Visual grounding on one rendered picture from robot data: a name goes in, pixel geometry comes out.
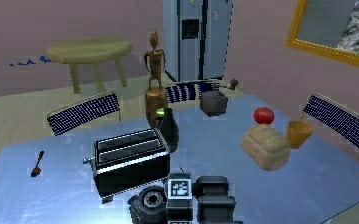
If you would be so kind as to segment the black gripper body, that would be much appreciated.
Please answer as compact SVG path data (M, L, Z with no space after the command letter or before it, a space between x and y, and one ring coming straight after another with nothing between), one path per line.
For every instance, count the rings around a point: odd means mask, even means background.
M128 200L132 224L167 224L167 197L161 186L148 186Z

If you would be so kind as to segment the black toaster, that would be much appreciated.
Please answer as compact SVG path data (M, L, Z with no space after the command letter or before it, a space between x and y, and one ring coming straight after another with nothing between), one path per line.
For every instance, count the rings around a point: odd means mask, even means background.
M95 141L92 152L82 163L91 166L103 204L170 172L169 147L156 128Z

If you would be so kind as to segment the blue mesh chair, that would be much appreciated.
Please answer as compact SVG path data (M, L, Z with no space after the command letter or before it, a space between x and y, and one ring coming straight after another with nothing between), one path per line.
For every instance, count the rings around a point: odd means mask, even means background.
M200 99L208 91L218 90L220 84L214 80L194 80L171 83L165 87L169 103L179 103Z
M108 91L55 109L48 113L46 120L53 134L58 136L120 110L117 94Z
M359 113L320 93L312 94L305 104L305 114L331 128L359 149Z

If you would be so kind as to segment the brown wooden figure statue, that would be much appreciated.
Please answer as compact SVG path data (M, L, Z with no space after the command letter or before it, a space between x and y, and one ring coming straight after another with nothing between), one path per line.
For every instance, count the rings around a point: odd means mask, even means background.
M162 86L162 68L165 66L165 52L158 49L158 34L155 30L150 33L151 51L144 54L144 63L149 73L148 87L145 91L146 118L151 127L157 126L156 112L168 107L167 95Z

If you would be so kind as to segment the dark spoon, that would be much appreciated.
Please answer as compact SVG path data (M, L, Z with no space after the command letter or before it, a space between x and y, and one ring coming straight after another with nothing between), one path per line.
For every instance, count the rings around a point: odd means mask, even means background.
M34 167L34 168L32 169L32 171L31 171L31 176L32 176L32 177L36 177L36 176L38 176L38 175L41 173L41 168L39 167L39 164L40 164L40 162L41 162L43 156L44 156L44 152L43 152L43 151L40 151L40 152L39 152L39 155L38 155L38 159L37 159L36 165L35 165L35 167Z

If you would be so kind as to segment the grey cube box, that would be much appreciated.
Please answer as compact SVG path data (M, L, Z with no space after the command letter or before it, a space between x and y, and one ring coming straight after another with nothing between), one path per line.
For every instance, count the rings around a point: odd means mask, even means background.
M200 109L208 116L219 116L226 113L228 97L219 90L207 91L201 95Z

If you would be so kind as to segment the tan bread loaf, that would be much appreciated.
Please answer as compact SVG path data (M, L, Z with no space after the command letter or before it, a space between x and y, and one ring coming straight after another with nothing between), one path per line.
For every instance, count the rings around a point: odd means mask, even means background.
M271 125L251 127L242 137L241 147L265 171L282 168L290 157L288 139Z

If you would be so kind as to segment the red tomato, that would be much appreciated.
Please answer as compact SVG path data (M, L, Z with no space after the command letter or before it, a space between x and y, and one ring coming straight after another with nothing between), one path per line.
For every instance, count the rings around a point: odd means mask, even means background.
M275 120L275 114L273 110L268 107L259 107L254 111L253 118L257 124L270 125Z

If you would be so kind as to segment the pale wooden round stool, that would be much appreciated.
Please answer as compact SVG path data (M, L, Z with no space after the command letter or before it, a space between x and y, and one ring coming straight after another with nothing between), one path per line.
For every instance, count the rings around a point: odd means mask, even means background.
M114 37L78 38L64 40L47 48L47 56L59 64L67 64L72 80L73 92L80 94L80 81L77 67L90 64L93 68L96 88L105 91L99 64L113 61L123 87L128 85L121 59L132 51L129 40Z

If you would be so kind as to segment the orange cup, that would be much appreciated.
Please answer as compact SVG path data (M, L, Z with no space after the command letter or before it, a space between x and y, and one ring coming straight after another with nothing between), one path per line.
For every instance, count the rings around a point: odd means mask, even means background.
M287 139L291 149L299 149L313 133L313 128L301 120L290 121L287 125Z

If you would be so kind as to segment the grey fridge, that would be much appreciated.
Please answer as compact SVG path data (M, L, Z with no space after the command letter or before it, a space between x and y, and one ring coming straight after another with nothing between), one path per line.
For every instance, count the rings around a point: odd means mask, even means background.
M173 81L221 79L233 0L162 0L165 73Z

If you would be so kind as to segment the yellow framed picture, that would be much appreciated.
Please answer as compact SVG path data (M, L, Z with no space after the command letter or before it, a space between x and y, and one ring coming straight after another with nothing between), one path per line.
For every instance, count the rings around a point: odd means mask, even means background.
M359 67L359 0L297 0L286 45Z

